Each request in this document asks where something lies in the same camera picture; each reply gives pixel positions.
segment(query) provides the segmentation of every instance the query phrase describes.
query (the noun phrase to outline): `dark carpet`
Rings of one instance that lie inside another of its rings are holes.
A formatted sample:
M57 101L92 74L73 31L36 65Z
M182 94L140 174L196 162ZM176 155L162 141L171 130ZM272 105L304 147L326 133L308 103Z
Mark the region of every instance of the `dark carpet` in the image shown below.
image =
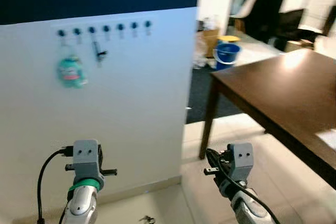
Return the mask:
M206 103L211 85L210 73L213 71L214 69L210 68L208 65L201 69L193 69L188 103L188 106L192 109L187 110L186 123L204 121ZM242 113L239 108L231 103L226 97L220 95L216 118L239 113Z

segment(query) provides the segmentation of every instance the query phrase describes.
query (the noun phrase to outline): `blue bucket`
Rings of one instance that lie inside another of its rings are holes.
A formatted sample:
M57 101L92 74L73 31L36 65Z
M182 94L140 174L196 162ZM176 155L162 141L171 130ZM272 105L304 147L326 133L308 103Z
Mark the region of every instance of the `blue bucket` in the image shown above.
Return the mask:
M236 63L239 51L240 47L235 44L223 43L217 45L217 48L214 49L214 58L217 61L216 70L232 67Z

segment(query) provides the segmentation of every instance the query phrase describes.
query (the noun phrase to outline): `table top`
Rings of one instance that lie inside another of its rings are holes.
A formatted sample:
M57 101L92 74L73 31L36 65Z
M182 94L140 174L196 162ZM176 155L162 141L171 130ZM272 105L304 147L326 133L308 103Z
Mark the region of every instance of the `table top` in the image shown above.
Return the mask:
M336 170L316 136L336 128L336 60L302 49L212 75Z

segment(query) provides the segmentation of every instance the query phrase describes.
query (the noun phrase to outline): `white chair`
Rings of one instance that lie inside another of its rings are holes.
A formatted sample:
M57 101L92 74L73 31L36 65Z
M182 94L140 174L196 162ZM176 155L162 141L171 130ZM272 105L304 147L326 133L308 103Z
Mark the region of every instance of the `white chair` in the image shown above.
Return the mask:
M237 30L245 32L245 24L243 18L246 18L252 11L252 8L257 0L245 0L239 12L236 15L231 15L230 18L235 19L235 27Z

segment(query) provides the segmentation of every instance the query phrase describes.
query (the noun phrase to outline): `wooden table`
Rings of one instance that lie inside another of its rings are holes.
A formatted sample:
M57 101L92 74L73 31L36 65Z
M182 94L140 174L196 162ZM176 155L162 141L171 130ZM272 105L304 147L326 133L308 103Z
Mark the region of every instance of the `wooden table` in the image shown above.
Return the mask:
M204 159L222 93L336 189L336 151L316 133L336 128L336 61L304 49L212 73Z

